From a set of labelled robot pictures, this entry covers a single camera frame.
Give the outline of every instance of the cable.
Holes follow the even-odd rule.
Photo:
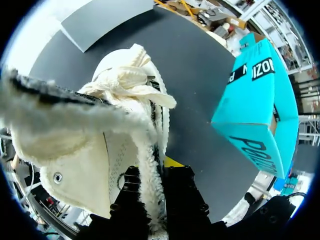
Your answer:
[[[294,193],[291,193],[290,195],[286,196],[286,199],[290,199],[294,196],[301,196],[301,197],[306,197],[307,194],[305,194],[304,192],[294,192]]]
[[[48,235],[60,235],[60,234],[57,233],[57,232],[45,232],[45,233],[43,233],[43,236],[48,236]]]
[[[22,204],[27,197],[29,196],[29,194],[31,193],[32,187],[34,185],[34,180],[35,180],[35,169],[34,169],[34,165],[31,164],[31,168],[32,168],[32,179],[31,179],[31,184],[30,184],[30,188],[28,190],[28,192],[24,195],[24,197],[22,199],[19,200],[19,203]]]

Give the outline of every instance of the screw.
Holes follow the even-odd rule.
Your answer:
[[[111,204],[110,205],[110,210],[111,211],[118,211],[120,209],[120,206],[118,204]]]
[[[267,212],[268,212],[268,208],[266,208],[265,206],[263,206],[263,207],[260,209],[260,213],[261,213],[262,215],[265,215]]]
[[[270,223],[275,224],[278,221],[278,218],[276,216],[271,216],[269,218]]]
[[[200,210],[201,210],[201,211],[205,212],[205,211],[207,211],[208,209],[209,209],[209,205],[208,205],[208,204],[204,203],[204,204],[201,204],[201,205],[200,205]]]

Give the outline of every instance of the white sneaker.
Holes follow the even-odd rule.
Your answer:
[[[165,205],[157,166],[165,157],[169,109],[176,101],[157,68],[134,44],[104,57],[92,82],[78,92],[14,71],[4,74],[0,118],[11,129],[17,154],[41,167],[50,195],[106,218],[121,175],[138,165],[151,232],[161,231]]]

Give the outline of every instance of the white wall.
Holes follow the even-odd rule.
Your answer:
[[[46,44],[61,29],[61,21],[90,1],[44,1],[16,29],[7,46],[5,64],[28,75]]]

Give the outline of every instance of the black table surface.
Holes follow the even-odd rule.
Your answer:
[[[177,101],[170,111],[166,154],[192,167],[195,183],[209,204],[209,217],[219,221],[244,196],[258,170],[210,125],[235,58],[207,33],[155,7],[108,32],[85,53],[57,32],[30,75],[79,90],[91,81],[105,55],[134,43],[144,46]]]

